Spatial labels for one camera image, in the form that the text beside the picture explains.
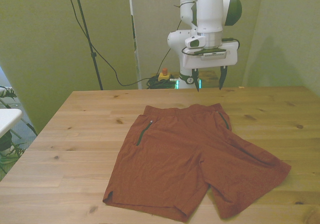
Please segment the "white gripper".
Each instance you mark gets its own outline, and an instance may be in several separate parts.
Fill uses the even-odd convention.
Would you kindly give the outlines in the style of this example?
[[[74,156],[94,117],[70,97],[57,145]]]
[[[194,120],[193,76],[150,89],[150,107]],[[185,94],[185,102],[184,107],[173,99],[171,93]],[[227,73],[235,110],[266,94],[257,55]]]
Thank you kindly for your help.
[[[218,48],[182,49],[182,65],[185,69],[192,69],[192,78],[197,91],[199,91],[199,68],[220,67],[219,89],[221,90],[226,76],[227,66],[237,63],[237,41],[223,43]]]

